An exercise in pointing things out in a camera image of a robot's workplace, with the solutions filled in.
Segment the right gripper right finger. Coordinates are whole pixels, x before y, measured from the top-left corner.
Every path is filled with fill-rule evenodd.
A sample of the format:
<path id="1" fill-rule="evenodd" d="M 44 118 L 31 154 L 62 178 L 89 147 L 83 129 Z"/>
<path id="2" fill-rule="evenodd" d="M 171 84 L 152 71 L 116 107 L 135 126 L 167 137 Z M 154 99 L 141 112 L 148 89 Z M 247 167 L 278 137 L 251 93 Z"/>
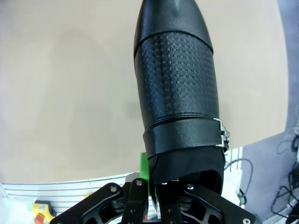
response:
<path id="1" fill-rule="evenodd" d="M 163 224 L 256 223 L 253 214 L 200 184 L 160 184 L 156 194 Z"/>

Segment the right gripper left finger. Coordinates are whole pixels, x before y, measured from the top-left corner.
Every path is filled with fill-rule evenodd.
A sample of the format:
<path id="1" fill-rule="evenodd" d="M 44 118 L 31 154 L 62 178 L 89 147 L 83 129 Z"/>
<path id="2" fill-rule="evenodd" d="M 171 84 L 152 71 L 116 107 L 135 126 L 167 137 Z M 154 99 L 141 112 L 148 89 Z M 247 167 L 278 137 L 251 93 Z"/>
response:
<path id="1" fill-rule="evenodd" d="M 51 220 L 52 224 L 142 224 L 149 208 L 149 162 L 140 155 L 140 170 L 120 186 L 110 182 Z"/>

